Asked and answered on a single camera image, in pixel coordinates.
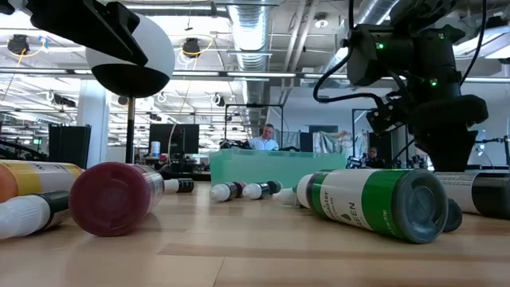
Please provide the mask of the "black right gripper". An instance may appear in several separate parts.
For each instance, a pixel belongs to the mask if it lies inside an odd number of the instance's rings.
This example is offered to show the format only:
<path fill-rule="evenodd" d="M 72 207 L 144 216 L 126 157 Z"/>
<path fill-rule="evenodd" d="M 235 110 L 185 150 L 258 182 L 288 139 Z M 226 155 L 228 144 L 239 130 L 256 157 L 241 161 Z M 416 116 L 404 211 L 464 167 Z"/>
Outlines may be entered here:
<path fill-rule="evenodd" d="M 424 151 L 435 171 L 464 172 L 478 131 L 466 130 L 488 119 L 484 99 L 475 95 L 424 93 L 402 97 L 398 108 L 415 146 Z"/>

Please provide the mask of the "large green food coloring bottle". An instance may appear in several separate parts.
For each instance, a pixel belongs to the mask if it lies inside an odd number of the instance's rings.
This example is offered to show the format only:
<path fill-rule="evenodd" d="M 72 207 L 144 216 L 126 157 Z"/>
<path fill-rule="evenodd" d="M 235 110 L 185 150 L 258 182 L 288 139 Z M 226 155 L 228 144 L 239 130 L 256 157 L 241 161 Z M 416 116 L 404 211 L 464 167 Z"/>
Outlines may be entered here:
<path fill-rule="evenodd" d="M 296 194 L 320 218 L 416 244 L 433 242 L 449 212 L 439 178 L 423 169 L 317 171 L 298 182 Z"/>

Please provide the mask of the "large yellow food coloring bottle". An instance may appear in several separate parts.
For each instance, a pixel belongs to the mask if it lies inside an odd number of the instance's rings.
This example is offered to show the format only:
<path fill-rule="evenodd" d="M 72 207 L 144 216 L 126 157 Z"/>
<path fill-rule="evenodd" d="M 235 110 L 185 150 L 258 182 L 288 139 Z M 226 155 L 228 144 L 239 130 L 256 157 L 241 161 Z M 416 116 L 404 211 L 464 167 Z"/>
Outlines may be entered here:
<path fill-rule="evenodd" d="M 83 171 L 72 163 L 0 159 L 0 203 L 23 195 L 69 191 Z"/>

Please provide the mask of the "large red food coloring bottle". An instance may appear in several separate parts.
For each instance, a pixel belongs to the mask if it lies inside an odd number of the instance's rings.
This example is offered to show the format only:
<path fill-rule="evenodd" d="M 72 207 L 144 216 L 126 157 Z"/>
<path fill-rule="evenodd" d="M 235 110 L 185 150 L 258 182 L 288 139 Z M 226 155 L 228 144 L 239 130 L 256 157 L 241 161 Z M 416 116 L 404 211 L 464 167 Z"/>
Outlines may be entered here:
<path fill-rule="evenodd" d="M 106 162 L 80 174 L 69 193 L 74 222 L 98 237 L 136 230 L 163 197 L 165 183 L 154 168 Z"/>

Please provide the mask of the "small food coloring dropper bottle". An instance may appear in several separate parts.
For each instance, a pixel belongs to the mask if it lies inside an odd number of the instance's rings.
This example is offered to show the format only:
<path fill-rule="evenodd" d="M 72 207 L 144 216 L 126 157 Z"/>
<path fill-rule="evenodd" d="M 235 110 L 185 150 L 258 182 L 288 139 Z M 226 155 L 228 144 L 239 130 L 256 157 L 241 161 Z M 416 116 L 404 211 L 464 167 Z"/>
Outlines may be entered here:
<path fill-rule="evenodd" d="M 69 192 L 23 195 L 0 203 L 0 240 L 59 226 L 70 217 Z"/>
<path fill-rule="evenodd" d="M 191 193 L 194 190 L 193 179 L 167 179 L 163 181 L 164 192 L 173 193 Z"/>
<path fill-rule="evenodd" d="M 271 188 L 267 183 L 251 183 L 242 190 L 242 195 L 252 200 L 264 199 L 270 195 Z"/>
<path fill-rule="evenodd" d="M 219 183 L 211 187 L 210 199 L 215 202 L 228 202 L 237 197 L 237 186 L 234 182 Z"/>

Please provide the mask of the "black ceiling-mounted device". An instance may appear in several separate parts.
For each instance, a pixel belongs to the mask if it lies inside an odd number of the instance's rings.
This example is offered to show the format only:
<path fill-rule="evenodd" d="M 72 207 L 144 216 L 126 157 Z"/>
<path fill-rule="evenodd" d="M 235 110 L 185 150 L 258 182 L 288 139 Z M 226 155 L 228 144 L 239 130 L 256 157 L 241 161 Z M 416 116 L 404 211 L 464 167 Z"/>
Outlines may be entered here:
<path fill-rule="evenodd" d="M 7 43 L 7 49 L 14 54 L 24 56 L 29 49 L 29 43 L 25 34 L 14 34 L 13 37 Z"/>
<path fill-rule="evenodd" d="M 196 37 L 188 37 L 182 45 L 182 54 L 187 58 L 197 58 L 201 48 Z"/>

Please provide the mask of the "person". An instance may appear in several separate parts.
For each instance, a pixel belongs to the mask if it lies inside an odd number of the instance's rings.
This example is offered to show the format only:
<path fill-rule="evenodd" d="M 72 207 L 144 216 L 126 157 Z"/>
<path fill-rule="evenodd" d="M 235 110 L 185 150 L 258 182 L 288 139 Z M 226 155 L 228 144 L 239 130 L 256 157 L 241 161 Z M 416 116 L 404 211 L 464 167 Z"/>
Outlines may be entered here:
<path fill-rule="evenodd" d="M 367 167 L 376 169 L 381 169 L 386 166 L 384 159 L 378 157 L 378 150 L 376 147 L 369 148 L 365 164 Z"/>
<path fill-rule="evenodd" d="M 277 151 L 279 145 L 277 141 L 273 139 L 274 127 L 272 124 L 266 124 L 262 133 L 258 137 L 253 137 L 249 140 L 249 146 L 253 150 L 259 151 Z"/>

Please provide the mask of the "grey draped cloth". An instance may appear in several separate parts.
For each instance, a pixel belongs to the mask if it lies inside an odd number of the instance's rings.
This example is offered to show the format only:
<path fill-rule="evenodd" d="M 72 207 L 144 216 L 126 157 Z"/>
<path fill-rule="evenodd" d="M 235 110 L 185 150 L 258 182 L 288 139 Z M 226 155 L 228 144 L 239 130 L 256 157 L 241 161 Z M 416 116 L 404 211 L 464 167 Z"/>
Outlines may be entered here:
<path fill-rule="evenodd" d="M 352 156 L 351 132 L 335 133 L 314 132 L 312 134 L 313 151 L 315 153 L 338 153 L 346 157 Z"/>

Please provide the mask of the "black cabinet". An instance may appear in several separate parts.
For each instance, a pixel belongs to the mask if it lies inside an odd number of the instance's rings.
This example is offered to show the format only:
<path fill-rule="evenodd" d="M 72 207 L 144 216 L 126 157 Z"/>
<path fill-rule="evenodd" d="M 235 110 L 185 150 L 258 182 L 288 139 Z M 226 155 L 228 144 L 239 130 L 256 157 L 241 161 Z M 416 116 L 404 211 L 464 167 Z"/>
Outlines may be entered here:
<path fill-rule="evenodd" d="M 87 168 L 92 127 L 49 125 L 49 161 Z"/>

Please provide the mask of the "black computer monitor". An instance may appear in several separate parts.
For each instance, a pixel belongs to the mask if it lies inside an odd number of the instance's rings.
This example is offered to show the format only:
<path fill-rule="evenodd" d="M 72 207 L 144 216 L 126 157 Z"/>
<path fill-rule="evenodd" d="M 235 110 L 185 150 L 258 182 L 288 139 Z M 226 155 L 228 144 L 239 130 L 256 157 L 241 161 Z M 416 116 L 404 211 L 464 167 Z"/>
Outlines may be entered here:
<path fill-rule="evenodd" d="M 154 142 L 159 142 L 161 154 L 198 153 L 198 124 L 151 124 L 149 132 L 151 149 Z"/>

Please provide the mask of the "green translucent plastic bin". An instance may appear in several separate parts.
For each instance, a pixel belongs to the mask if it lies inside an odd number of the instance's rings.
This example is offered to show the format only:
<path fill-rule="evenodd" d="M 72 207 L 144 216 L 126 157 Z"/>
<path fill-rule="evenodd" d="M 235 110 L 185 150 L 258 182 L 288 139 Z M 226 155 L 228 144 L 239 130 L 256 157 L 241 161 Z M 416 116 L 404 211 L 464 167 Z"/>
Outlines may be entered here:
<path fill-rule="evenodd" d="M 347 157 L 336 153 L 222 149 L 210 154 L 210 177 L 213 184 L 276 180 L 293 187 L 307 174 L 344 169 L 346 164 Z"/>

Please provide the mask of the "black metal frame stand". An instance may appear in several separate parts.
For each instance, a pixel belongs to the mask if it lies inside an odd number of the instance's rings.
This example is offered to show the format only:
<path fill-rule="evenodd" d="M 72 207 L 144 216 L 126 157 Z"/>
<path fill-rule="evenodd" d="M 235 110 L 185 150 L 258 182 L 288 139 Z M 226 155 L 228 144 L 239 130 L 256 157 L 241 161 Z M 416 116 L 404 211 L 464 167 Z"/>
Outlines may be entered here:
<path fill-rule="evenodd" d="M 369 108 L 353 108 L 351 110 L 352 156 L 358 157 L 369 148 L 369 134 L 372 128 L 367 119 Z"/>
<path fill-rule="evenodd" d="M 238 106 L 238 107 L 244 107 L 246 106 L 247 108 L 262 108 L 262 107 L 272 107 L 272 106 L 278 106 L 281 108 L 281 105 L 271 105 L 271 104 L 227 104 L 226 105 L 226 114 L 227 114 L 227 111 L 228 111 L 228 107 L 229 106 Z M 232 145 L 230 141 L 227 140 L 227 138 L 225 140 L 223 140 L 221 143 L 220 143 L 220 149 L 228 149 L 228 148 L 231 148 L 231 147 L 240 147 L 241 149 L 250 149 L 250 150 L 253 150 L 250 148 L 249 146 L 249 140 L 246 140 L 245 142 L 242 142 L 240 146 L 237 146 L 237 145 Z"/>

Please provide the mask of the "silver ceiling duct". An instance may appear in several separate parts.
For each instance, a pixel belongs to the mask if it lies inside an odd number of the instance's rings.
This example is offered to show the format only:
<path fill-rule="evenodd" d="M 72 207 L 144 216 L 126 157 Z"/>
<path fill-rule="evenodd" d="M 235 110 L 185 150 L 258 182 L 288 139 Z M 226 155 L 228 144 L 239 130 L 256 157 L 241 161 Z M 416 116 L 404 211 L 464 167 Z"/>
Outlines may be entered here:
<path fill-rule="evenodd" d="M 354 23 L 380 25 L 385 20 L 390 19 L 390 11 L 398 2 L 399 0 L 362 0 L 359 10 L 354 13 Z M 348 17 L 345 17 L 340 22 L 337 33 L 335 34 L 335 52 L 322 68 L 322 73 L 332 69 L 347 56 L 347 48 L 341 48 L 339 43 L 347 38 L 348 32 Z"/>
<path fill-rule="evenodd" d="M 234 47 L 241 53 L 236 55 L 238 69 L 242 72 L 266 72 L 269 56 L 269 11 L 268 6 L 239 5 L 229 6 L 229 15 L 232 19 L 232 37 Z M 246 104 L 266 104 L 266 84 L 264 81 L 243 81 L 242 95 Z M 266 111 L 261 108 L 247 108 L 245 124 L 249 138 L 258 137 L 264 125 L 263 119 Z"/>

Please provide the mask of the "black aluminium table frame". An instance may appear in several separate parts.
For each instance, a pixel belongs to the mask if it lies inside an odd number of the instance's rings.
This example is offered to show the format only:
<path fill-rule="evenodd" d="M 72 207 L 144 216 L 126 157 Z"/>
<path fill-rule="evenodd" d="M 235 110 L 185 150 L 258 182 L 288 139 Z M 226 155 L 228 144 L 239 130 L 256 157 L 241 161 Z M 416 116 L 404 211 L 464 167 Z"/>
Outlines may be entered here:
<path fill-rule="evenodd" d="M 210 182 L 210 173 L 173 173 L 169 171 L 160 171 L 160 175 L 165 179 L 193 179 L 199 182 Z"/>

